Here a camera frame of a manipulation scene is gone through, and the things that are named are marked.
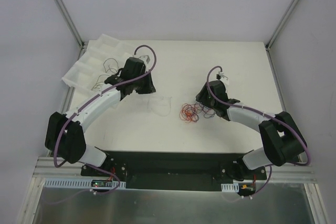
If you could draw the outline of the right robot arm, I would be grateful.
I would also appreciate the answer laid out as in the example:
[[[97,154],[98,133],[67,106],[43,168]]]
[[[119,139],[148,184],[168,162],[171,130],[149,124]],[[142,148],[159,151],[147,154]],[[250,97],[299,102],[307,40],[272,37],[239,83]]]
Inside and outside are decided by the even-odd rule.
[[[307,144],[292,116],[283,111],[264,114],[245,106],[237,99],[230,99],[222,81],[204,84],[196,101],[215,111],[220,118],[242,124],[260,134],[263,146],[245,154],[236,166],[242,179],[250,178],[256,168],[297,164],[295,159],[307,150]]]

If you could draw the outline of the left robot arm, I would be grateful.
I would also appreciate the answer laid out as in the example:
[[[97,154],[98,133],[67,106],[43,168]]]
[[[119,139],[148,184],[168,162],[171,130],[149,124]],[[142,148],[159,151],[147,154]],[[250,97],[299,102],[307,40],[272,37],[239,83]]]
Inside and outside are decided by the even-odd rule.
[[[48,122],[45,147],[65,162],[89,164],[99,176],[110,173],[108,155],[85,141],[88,127],[107,109],[117,106],[126,96],[155,93],[149,56],[130,57],[117,74],[109,76],[100,91],[73,110],[53,113]]]

